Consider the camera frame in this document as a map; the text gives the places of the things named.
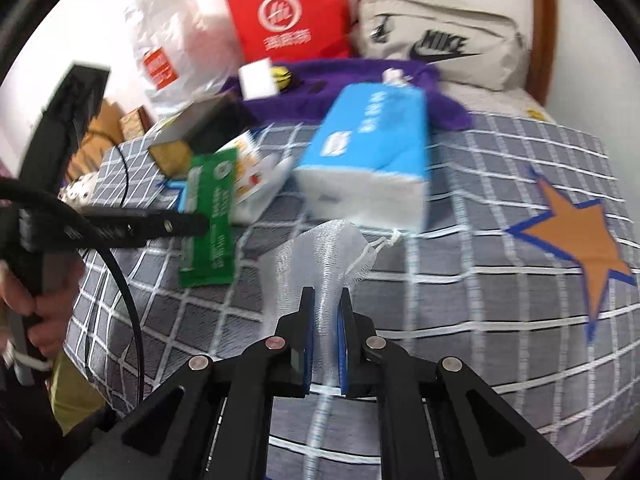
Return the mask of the person left hand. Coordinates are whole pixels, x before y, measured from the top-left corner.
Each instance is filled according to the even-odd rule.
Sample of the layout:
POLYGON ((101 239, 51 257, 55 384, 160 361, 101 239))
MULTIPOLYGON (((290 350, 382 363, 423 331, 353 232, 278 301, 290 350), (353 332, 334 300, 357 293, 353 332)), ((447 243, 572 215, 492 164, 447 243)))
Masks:
POLYGON ((41 318, 40 323, 27 331, 27 336, 47 359, 54 359, 62 350, 79 292, 79 281, 84 273, 81 258, 73 256, 62 286, 50 294, 33 297, 6 262, 1 261, 1 301, 21 316, 34 314, 41 318))

